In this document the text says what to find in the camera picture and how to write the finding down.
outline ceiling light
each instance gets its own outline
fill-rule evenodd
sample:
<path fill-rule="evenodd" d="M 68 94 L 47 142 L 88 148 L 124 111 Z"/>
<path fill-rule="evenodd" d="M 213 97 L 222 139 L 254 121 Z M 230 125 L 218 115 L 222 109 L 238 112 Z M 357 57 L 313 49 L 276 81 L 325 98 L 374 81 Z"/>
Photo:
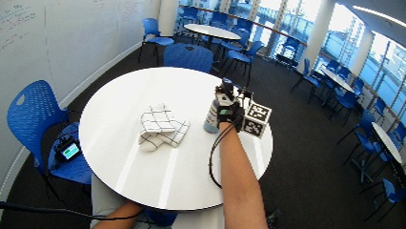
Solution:
<path fill-rule="evenodd" d="M 369 12 L 377 16 L 381 16 L 389 20 L 391 20 L 394 23 L 399 24 L 402 27 L 406 27 L 406 23 L 401 22 L 399 20 L 397 20 L 395 18 L 387 16 L 386 14 L 383 14 L 382 12 L 378 12 L 375 10 L 370 10 L 370 9 L 366 9 L 366 8 L 362 8 L 362 7 L 358 7 L 358 6 L 354 6 L 353 7 L 355 10 L 361 10 L 361 11 L 365 11 L 365 12 Z"/>

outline white table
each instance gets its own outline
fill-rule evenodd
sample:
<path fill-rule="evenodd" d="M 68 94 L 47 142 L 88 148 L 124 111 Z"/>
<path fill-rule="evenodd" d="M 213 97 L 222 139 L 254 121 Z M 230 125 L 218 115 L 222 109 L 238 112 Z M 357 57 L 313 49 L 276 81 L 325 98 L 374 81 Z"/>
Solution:
<path fill-rule="evenodd" d="M 393 144 L 393 140 L 389 137 L 389 134 L 383 131 L 382 127 L 377 123 L 371 123 L 373 129 L 383 143 L 385 148 L 387 149 L 387 153 L 390 153 L 399 164 L 403 164 L 401 154 Z"/>
<path fill-rule="evenodd" d="M 136 202 L 166 210 L 198 210 L 222 204 L 221 189 L 208 173 L 210 147 L 217 135 L 204 130 L 204 120 L 221 79 L 180 68 L 152 68 L 128 73 L 95 93 L 80 120 L 85 159 L 101 181 Z M 177 148 L 164 143 L 154 152 L 139 149 L 141 114 L 165 103 L 190 128 Z M 273 136 L 240 134 L 260 178 L 266 170 Z M 213 173 L 220 180 L 218 148 Z"/>
<path fill-rule="evenodd" d="M 354 90 L 350 87 L 350 85 L 345 82 L 345 80 L 336 73 L 333 73 L 330 70 L 328 70 L 325 66 L 321 66 L 320 70 L 333 79 L 336 84 L 338 84 L 346 91 L 354 93 Z M 334 92 L 334 88 L 328 92 L 326 99 L 322 103 L 322 106 L 325 106 L 328 104 L 328 102 L 330 101 L 330 99 L 333 97 L 333 92 Z"/>
<path fill-rule="evenodd" d="M 351 86 L 345 82 L 345 80 L 330 70 L 326 69 L 325 66 L 320 68 L 320 70 L 340 84 L 340 86 L 349 92 L 354 93 Z"/>
<path fill-rule="evenodd" d="M 240 40 L 241 37 L 224 29 L 208 26 L 208 25 L 198 25 L 198 24 L 186 24 L 184 28 L 188 31 L 194 31 L 202 35 L 208 36 L 206 48 L 210 49 L 213 37 L 228 39 L 228 40 Z"/>

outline person's arm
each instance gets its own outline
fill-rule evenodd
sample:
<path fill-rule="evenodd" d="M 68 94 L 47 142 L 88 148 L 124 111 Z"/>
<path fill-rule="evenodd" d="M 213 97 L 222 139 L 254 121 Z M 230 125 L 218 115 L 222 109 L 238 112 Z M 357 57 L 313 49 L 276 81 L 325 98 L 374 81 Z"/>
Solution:
<path fill-rule="evenodd" d="M 221 122 L 220 131 L 229 125 Z M 268 229 L 257 177 L 234 128 L 221 140 L 220 152 L 226 228 Z"/>
<path fill-rule="evenodd" d="M 137 215 L 142 210 L 144 208 L 137 203 L 128 200 L 125 204 L 112 214 L 108 215 L 108 218 L 131 217 Z M 131 219 L 104 220 L 99 222 L 93 229 L 132 229 L 136 225 L 136 222 L 137 217 Z"/>

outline bottle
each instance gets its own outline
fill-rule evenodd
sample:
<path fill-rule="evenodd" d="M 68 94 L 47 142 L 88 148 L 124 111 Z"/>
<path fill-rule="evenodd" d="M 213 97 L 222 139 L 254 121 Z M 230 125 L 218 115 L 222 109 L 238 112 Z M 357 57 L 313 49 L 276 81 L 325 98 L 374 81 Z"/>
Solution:
<path fill-rule="evenodd" d="M 208 110 L 208 114 L 206 114 L 204 125 L 202 125 L 204 130 L 212 134 L 218 133 L 217 108 L 218 108 L 218 101 L 217 101 L 217 98 L 214 98 L 212 105 L 210 105 L 210 109 Z"/>
<path fill-rule="evenodd" d="M 220 87 L 216 87 L 216 93 L 224 93 L 226 94 L 228 98 L 233 100 L 233 84 L 232 81 L 226 78 L 222 79 L 222 84 Z M 210 109 L 208 110 L 208 114 L 205 117 L 202 128 L 205 131 L 208 131 L 212 134 L 218 133 L 217 128 L 217 109 L 218 109 L 220 103 L 217 97 L 214 97 Z"/>

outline whiteboard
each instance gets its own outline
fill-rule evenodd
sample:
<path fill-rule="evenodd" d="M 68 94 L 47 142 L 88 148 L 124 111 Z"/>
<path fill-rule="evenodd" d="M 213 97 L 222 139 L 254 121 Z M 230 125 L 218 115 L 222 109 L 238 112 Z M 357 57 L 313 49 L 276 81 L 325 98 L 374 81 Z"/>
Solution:
<path fill-rule="evenodd" d="M 68 104 L 140 46 L 142 19 L 157 17 L 160 2 L 0 0 L 1 200 L 8 194 L 4 187 L 11 186 L 5 183 L 13 184 L 19 170 L 16 161 L 24 162 L 28 155 L 7 124 L 13 97 L 43 79 L 51 84 L 59 102 Z"/>

